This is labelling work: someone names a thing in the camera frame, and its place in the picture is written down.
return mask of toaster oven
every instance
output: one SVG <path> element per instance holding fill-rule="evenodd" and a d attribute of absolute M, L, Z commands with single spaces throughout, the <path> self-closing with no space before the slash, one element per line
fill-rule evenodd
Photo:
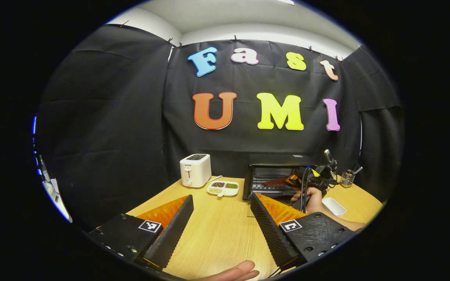
<path fill-rule="evenodd" d="M 266 187 L 264 183 L 294 174 L 300 167 L 314 168 L 323 160 L 307 155 L 251 154 L 244 180 L 243 200 L 249 200 L 253 192 L 268 197 L 293 196 L 296 190 L 289 185 Z"/>

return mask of human hand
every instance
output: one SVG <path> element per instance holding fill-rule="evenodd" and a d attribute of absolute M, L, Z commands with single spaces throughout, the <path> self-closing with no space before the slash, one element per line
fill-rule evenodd
<path fill-rule="evenodd" d="M 296 202 L 300 199 L 301 193 L 298 191 L 291 198 L 291 202 Z M 309 202 L 307 203 L 306 213 L 310 215 L 314 212 L 324 212 L 324 207 L 322 205 L 322 192 L 315 187 L 307 188 L 307 196 L 310 196 Z"/>
<path fill-rule="evenodd" d="M 245 260 L 231 269 L 215 275 L 192 279 L 191 281 L 245 281 L 258 276 L 259 271 L 252 270 L 254 268 L 255 263 L 251 260 Z"/>

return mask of white plate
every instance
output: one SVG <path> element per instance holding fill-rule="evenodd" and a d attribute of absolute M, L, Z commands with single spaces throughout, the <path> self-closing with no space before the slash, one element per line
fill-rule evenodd
<path fill-rule="evenodd" d="M 223 187 L 212 187 L 213 183 L 223 183 Z M 227 185 L 227 183 L 232 183 L 233 185 L 237 185 L 237 188 L 236 189 L 228 189 L 225 187 Z M 216 192 L 209 191 L 209 189 L 219 189 L 221 191 L 219 193 L 216 193 Z M 237 193 L 239 193 L 239 183 L 236 183 L 234 181 L 215 180 L 215 181 L 212 181 L 211 183 L 209 183 L 209 186 L 207 187 L 206 191 L 207 191 L 207 193 L 217 195 L 218 197 L 234 196 Z"/>

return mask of blue letter f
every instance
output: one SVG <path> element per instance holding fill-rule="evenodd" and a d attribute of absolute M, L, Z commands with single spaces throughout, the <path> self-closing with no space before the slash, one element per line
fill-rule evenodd
<path fill-rule="evenodd" d="M 209 47 L 187 58 L 189 60 L 192 60 L 195 64 L 198 77 L 208 74 L 216 69 L 216 66 L 210 66 L 208 62 L 216 62 L 216 57 L 212 53 L 216 53 L 217 51 L 218 50 L 215 47 Z"/>

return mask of toaster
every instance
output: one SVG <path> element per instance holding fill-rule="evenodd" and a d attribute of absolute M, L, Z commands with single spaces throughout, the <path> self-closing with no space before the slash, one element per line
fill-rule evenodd
<path fill-rule="evenodd" d="M 180 160 L 182 185 L 203 187 L 211 178 L 211 157 L 209 154 L 192 154 Z"/>

